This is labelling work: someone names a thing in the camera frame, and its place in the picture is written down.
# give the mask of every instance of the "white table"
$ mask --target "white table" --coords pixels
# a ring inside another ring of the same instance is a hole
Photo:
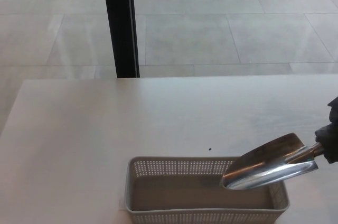
[[[311,145],[336,96],[334,75],[26,81],[0,138],[0,223],[129,223],[132,157],[236,156],[289,132]],[[286,182],[276,223],[337,223],[338,164],[317,163]]]

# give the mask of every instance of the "plastic basket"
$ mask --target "plastic basket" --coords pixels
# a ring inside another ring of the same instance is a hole
[[[284,182],[256,189],[221,188],[237,157],[136,157],[125,202],[134,224],[270,224],[289,207]]]

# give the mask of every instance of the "stainless steel scoop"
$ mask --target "stainless steel scoop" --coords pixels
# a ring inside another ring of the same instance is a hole
[[[320,143],[304,146],[296,134],[287,134],[239,157],[226,170],[221,185],[251,189],[317,170],[314,158],[323,152]]]
[[[294,133],[270,141],[239,157],[223,174],[221,185],[243,190],[317,170],[316,156],[338,162],[338,97],[328,104],[331,124],[315,132],[316,144],[304,146]]]

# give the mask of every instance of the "tiled floor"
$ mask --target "tiled floor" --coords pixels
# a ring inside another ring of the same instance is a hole
[[[338,0],[135,0],[142,77],[338,73]],[[0,132],[24,79],[116,77],[105,0],[0,0]]]

